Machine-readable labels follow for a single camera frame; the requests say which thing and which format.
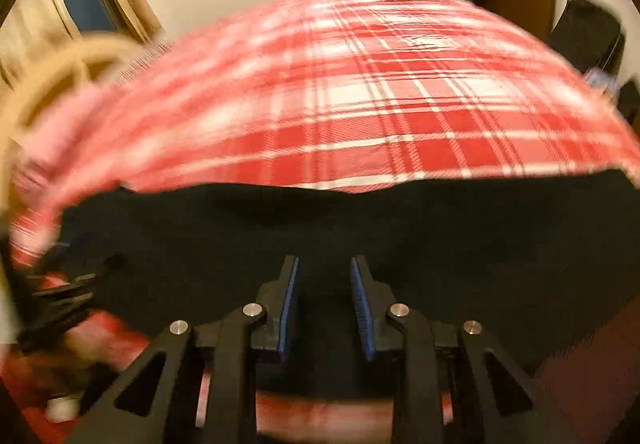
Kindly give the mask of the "grey striped pillow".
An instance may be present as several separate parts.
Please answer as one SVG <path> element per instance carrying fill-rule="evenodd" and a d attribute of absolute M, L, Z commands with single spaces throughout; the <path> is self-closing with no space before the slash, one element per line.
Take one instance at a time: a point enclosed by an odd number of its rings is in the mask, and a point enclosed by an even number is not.
<path fill-rule="evenodd" d="M 133 79 L 139 72 L 148 70 L 161 57 L 171 50 L 170 42 L 152 42 L 145 45 L 141 53 L 136 54 L 131 60 L 125 63 L 122 68 L 116 71 L 116 80 L 125 81 Z"/>

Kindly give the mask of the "colourful clothes pile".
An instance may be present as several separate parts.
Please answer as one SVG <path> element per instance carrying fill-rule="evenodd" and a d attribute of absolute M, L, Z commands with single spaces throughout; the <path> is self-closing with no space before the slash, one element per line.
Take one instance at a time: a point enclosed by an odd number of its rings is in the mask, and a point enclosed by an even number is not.
<path fill-rule="evenodd" d="M 584 74 L 584 78 L 590 88 L 598 91 L 607 100 L 616 102 L 620 92 L 620 85 L 612 74 L 600 68 L 592 67 Z"/>

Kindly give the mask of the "black pants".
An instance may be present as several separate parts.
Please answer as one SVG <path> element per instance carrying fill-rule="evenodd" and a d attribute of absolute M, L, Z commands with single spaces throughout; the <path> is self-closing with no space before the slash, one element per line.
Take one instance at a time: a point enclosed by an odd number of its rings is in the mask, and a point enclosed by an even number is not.
<path fill-rule="evenodd" d="M 51 265 L 96 274 L 94 302 L 148 337 L 220 320 L 297 256 L 297 318 L 262 390 L 390 394 L 362 352 L 350 261 L 430 320 L 478 320 L 528 372 L 590 337 L 639 292 L 639 193 L 618 171 L 419 181 L 364 194 L 210 184 L 120 188 L 65 210 Z"/>

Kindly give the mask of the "black bag on chair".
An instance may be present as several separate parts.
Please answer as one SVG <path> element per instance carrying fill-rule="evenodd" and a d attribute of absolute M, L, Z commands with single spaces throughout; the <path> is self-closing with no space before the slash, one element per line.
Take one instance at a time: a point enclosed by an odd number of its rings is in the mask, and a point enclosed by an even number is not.
<path fill-rule="evenodd" d="M 626 34 L 617 16 L 591 0 L 567 0 L 548 45 L 578 71 L 598 68 L 616 76 Z"/>

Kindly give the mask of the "cream round headboard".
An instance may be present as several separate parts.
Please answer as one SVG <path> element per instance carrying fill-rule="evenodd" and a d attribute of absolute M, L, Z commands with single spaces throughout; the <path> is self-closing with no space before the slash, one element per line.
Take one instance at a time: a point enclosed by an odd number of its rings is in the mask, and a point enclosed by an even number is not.
<path fill-rule="evenodd" d="M 2 210 L 10 208 L 11 162 L 17 141 L 35 113 L 53 102 L 48 95 L 62 82 L 70 83 L 72 89 L 86 86 L 92 66 L 123 62 L 141 51 L 140 43 L 121 34 L 94 32 L 61 44 L 27 69 L 26 77 L 1 106 Z"/>

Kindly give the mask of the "beige curtain left panel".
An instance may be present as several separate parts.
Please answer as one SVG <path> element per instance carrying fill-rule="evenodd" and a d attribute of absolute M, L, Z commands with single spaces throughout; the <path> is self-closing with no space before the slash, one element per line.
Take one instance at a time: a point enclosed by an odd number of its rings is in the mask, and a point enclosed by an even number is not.
<path fill-rule="evenodd" d="M 64 0 L 16 0 L 1 26 L 1 92 L 59 45 L 80 36 Z"/>

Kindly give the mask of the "red plaid bed sheet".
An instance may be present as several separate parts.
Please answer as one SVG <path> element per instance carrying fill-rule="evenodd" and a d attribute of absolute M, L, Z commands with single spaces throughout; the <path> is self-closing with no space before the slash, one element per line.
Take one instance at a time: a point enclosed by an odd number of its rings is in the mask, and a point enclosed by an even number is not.
<path fill-rule="evenodd" d="M 224 182 L 365 192 L 622 169 L 639 141 L 550 48 L 462 0 L 283 0 L 59 97 L 21 138 L 30 263 L 63 208 Z"/>

